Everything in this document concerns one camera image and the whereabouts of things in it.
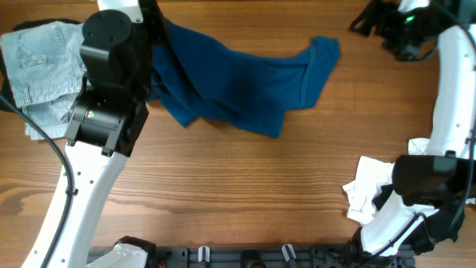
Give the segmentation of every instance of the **pile of clothes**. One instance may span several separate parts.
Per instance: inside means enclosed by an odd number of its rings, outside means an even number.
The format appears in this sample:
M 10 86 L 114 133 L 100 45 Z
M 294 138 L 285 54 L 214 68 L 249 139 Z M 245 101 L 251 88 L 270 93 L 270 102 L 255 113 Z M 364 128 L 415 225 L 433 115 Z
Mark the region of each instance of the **pile of clothes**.
M 232 51 L 168 19 L 166 24 L 170 44 L 152 46 L 161 81 L 152 76 L 149 101 L 159 100 L 184 127 L 203 117 L 277 138 L 286 111 L 316 104 L 340 56 L 338 41 L 322 36 L 297 56 L 278 59 Z M 1 93 L 51 138 L 65 135 L 82 88 L 82 27 L 68 19 L 26 22 L 0 39 Z M 28 125 L 25 132 L 41 139 Z

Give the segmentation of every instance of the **blue garment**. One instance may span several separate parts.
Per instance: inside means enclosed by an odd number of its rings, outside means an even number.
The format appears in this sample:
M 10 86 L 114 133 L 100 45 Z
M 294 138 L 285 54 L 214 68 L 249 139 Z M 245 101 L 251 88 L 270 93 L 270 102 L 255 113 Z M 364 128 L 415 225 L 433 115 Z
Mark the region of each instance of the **blue garment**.
M 81 90 L 86 67 L 80 57 L 82 25 L 52 22 L 1 36 L 16 106 L 51 138 L 63 137 L 68 111 Z M 29 125 L 32 139 L 42 138 Z
M 202 116 L 278 137 L 287 110 L 315 105 L 340 56 L 337 39 L 322 36 L 299 55 L 277 59 L 232 51 L 169 20 L 167 29 L 170 47 L 152 47 L 161 85 L 151 98 L 184 127 Z

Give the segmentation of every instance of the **light blue jeans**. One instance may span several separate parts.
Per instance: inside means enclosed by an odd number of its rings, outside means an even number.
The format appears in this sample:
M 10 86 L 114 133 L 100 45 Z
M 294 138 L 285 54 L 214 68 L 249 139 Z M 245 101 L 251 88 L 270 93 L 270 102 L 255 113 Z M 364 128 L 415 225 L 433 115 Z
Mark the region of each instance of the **light blue jeans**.
M 0 38 L 18 108 L 51 138 L 65 135 L 68 111 L 81 90 L 86 67 L 80 57 L 83 25 L 52 22 Z M 42 137 L 30 126 L 31 139 Z

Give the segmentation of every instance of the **black fabric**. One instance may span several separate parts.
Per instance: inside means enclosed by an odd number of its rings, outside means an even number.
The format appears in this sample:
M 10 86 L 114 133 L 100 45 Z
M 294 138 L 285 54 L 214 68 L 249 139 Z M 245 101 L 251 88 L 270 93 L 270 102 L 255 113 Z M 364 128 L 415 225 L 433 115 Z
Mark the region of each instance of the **black fabric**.
M 382 193 L 372 200 L 373 204 L 378 210 L 382 209 L 383 205 L 385 204 L 385 202 L 387 202 L 392 192 L 392 185 L 382 186 Z M 441 242 L 448 238 L 451 238 L 453 242 L 457 241 L 458 232 L 461 229 L 465 218 L 464 212 L 461 214 L 460 218 L 454 225 L 454 228 L 449 232 L 447 230 L 453 220 L 453 217 L 459 205 L 460 204 L 457 203 L 454 204 L 452 207 L 440 209 L 440 211 L 438 211 L 436 214 L 428 217 L 426 225 L 428 227 L 428 233 L 432 238 L 439 237 L 441 234 L 444 233 L 447 234 L 446 236 L 435 242 Z M 424 223 L 420 224 L 410 234 L 410 236 L 405 239 L 403 244 L 410 245 L 412 250 L 414 250 L 417 255 L 434 250 L 434 244 L 428 239 L 426 235 Z
M 42 19 L 42 20 L 32 21 L 32 22 L 23 22 L 22 24 L 19 24 L 13 27 L 13 31 L 31 29 L 41 25 L 46 25 L 51 22 L 64 22 L 64 23 L 74 24 L 74 25 L 78 25 L 81 23 L 72 19 Z M 15 100 L 13 99 L 12 89 L 10 88 L 10 82 L 7 76 L 7 68 L 5 67 L 5 62 L 3 60 L 3 54 L 1 53 L 1 50 L 0 50 L 0 71 L 1 71 L 1 75 L 3 75 L 4 77 L 4 82 L 1 88 L 0 95 L 2 95 L 9 103 L 13 104 L 16 107 Z M 0 111 L 13 112 L 10 109 L 8 109 L 8 107 L 6 107 L 3 104 L 3 102 L 0 102 Z

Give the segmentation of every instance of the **wooden surface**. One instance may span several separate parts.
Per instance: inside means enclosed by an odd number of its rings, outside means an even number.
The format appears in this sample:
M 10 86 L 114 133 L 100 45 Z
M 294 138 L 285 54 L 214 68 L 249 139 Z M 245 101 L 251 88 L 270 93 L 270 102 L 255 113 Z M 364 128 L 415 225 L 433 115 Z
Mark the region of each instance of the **wooden surface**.
M 342 57 L 317 106 L 288 112 L 279 139 L 198 120 L 187 129 L 160 105 L 109 195 L 94 248 L 124 235 L 161 246 L 279 246 L 343 243 L 358 224 L 345 217 L 341 186 L 358 158 L 393 161 L 409 138 L 428 137 L 438 59 L 398 63 L 378 37 L 347 32 L 367 0 L 209 1 L 161 4 L 175 23 L 232 49 L 288 57 L 318 34 L 337 37 Z M 84 21 L 95 4 L 0 5 L 0 33 L 25 20 Z M 24 123 L 0 113 L 0 267 L 19 267 L 56 187 L 60 162 Z M 58 141 L 64 147 L 64 141 Z M 418 267 L 473 267 L 476 214 L 466 209 L 456 244 L 418 257 Z

